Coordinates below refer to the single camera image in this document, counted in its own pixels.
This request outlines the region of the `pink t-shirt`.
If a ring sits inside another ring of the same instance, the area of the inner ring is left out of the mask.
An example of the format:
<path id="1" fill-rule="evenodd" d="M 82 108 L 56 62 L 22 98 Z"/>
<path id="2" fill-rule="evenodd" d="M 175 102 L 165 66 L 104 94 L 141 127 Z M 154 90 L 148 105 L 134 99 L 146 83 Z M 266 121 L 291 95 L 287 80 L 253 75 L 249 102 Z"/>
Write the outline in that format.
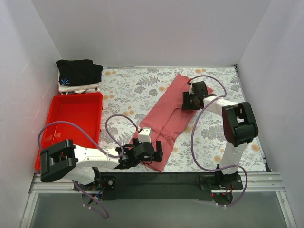
<path id="1" fill-rule="evenodd" d="M 197 112 L 182 110 L 183 92 L 188 92 L 190 89 L 188 81 L 188 77 L 177 74 L 166 92 L 140 123 L 141 128 L 151 128 L 151 140 L 154 147 L 156 147 L 156 141 L 162 143 L 162 161 L 154 161 L 147 165 L 155 171 L 162 172 L 164 170 L 176 139 L 186 129 Z"/>

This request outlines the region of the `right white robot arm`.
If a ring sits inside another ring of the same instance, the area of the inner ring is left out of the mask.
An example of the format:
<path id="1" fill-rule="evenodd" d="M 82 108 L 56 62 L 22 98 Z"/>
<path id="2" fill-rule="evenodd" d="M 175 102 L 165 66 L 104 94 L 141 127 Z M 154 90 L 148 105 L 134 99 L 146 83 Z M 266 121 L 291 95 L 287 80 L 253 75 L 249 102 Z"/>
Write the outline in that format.
<path id="1" fill-rule="evenodd" d="M 238 172 L 243 152 L 254 138 L 258 136 L 258 126 L 248 102 L 231 102 L 209 94 L 205 82 L 188 81 L 190 90 L 183 93 L 182 110 L 210 111 L 222 117 L 223 133 L 226 139 L 224 155 L 215 172 L 215 184 L 225 189 L 232 183 L 232 174 Z"/>

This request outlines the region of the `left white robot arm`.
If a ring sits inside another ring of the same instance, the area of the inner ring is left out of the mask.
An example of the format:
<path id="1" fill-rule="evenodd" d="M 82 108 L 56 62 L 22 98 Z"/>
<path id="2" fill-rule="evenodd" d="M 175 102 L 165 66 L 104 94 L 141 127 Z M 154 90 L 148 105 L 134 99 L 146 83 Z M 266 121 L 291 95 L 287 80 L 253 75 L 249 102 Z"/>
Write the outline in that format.
<path id="1" fill-rule="evenodd" d="M 40 180 L 48 183 L 68 179 L 96 190 L 102 181 L 99 168 L 126 170 L 139 163 L 161 162 L 163 156 L 161 141 L 156 141 L 154 147 L 149 142 L 139 142 L 137 138 L 123 146 L 123 154 L 119 158 L 112 157 L 121 152 L 119 147 L 106 152 L 109 154 L 74 145 L 71 139 L 63 140 L 40 152 Z"/>

